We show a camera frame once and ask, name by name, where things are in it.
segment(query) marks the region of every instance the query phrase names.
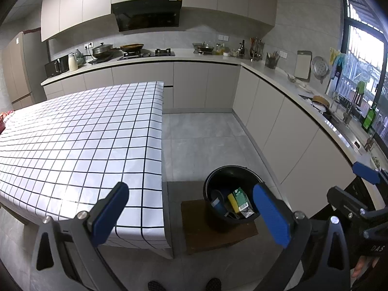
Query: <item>strainer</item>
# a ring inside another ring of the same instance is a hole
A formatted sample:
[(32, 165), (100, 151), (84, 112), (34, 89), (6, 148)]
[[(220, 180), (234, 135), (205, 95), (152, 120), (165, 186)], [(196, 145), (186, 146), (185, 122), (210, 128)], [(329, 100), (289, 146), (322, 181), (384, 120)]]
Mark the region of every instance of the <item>strainer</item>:
[(313, 71), (315, 77), (321, 80), (321, 84), (323, 83), (323, 79), (325, 78), (327, 72), (329, 71), (329, 66), (327, 62), (322, 57), (315, 57), (311, 61), (311, 71)]

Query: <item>black range hood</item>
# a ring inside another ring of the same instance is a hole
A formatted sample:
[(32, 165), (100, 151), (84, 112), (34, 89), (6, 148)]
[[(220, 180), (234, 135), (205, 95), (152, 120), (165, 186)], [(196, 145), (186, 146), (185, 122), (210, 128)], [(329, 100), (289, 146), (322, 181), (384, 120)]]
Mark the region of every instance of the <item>black range hood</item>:
[(112, 4), (120, 32), (179, 26), (182, 0), (130, 0)]

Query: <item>human hand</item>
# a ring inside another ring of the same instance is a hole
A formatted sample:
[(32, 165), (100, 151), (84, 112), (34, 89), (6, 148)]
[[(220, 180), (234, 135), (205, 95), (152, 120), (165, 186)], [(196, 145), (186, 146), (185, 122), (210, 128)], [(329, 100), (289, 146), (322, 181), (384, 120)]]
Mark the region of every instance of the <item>human hand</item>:
[[(352, 278), (359, 278), (358, 275), (361, 273), (363, 267), (365, 266), (366, 260), (367, 260), (366, 256), (361, 256), (358, 259), (357, 265), (356, 265), (356, 267), (354, 267), (354, 272), (352, 274)], [(376, 257), (375, 259), (373, 259), (373, 262), (372, 262), (373, 268), (376, 266), (378, 261), (379, 261), (379, 257)]]

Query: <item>white cutting board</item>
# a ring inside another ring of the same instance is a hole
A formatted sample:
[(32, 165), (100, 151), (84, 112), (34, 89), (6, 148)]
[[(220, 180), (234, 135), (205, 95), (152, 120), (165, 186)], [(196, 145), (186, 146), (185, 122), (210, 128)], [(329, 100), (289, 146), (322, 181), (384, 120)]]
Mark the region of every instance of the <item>white cutting board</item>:
[(311, 51), (298, 51), (298, 55), (296, 57), (296, 67), (294, 76), (299, 79), (308, 79), (308, 75), (310, 74), (310, 64), (312, 59)]

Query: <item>screw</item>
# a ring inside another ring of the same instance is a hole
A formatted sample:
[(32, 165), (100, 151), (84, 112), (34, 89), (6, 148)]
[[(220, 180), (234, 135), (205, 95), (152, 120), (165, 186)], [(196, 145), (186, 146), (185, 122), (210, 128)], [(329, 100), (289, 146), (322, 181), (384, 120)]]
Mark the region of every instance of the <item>screw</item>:
[(81, 211), (77, 213), (77, 219), (83, 220), (88, 216), (87, 211)]
[(305, 218), (306, 215), (302, 211), (295, 211), (294, 216), (296, 219), (302, 220)]
[(333, 224), (338, 224), (340, 220), (339, 220), (335, 215), (333, 215), (333, 216), (330, 218), (330, 221), (331, 221), (331, 223), (333, 223)]
[(47, 224), (47, 223), (50, 223), (51, 220), (52, 220), (52, 217), (50, 217), (50, 216), (48, 215), (48, 216), (45, 216), (45, 217), (43, 218), (42, 221), (43, 221), (44, 224)]

